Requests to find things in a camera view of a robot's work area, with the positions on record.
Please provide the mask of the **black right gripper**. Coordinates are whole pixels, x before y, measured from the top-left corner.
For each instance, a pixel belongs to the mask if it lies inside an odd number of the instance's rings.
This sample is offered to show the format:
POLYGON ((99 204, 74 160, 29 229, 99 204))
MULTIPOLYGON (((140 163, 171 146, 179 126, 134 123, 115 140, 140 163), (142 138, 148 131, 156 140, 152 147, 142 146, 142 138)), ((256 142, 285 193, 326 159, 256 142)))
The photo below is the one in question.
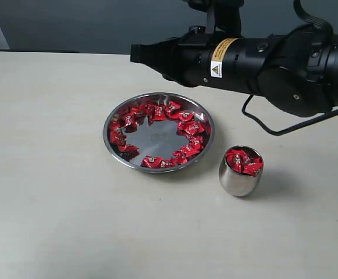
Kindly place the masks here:
POLYGON ((155 44, 131 44, 130 61, 146 65, 185 87, 210 87, 258 93, 260 38, 232 37, 188 31, 155 44))

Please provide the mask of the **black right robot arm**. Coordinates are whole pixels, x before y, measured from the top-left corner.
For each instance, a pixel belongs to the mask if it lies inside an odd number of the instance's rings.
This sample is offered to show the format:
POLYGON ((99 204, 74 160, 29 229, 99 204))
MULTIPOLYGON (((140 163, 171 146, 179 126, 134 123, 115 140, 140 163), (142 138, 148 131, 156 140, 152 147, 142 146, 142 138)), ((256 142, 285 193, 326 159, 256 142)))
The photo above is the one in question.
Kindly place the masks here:
POLYGON ((261 96, 299 117, 338 106, 338 35, 326 38, 308 25, 266 38, 191 28, 156 44, 133 44, 130 60, 182 86, 261 96))

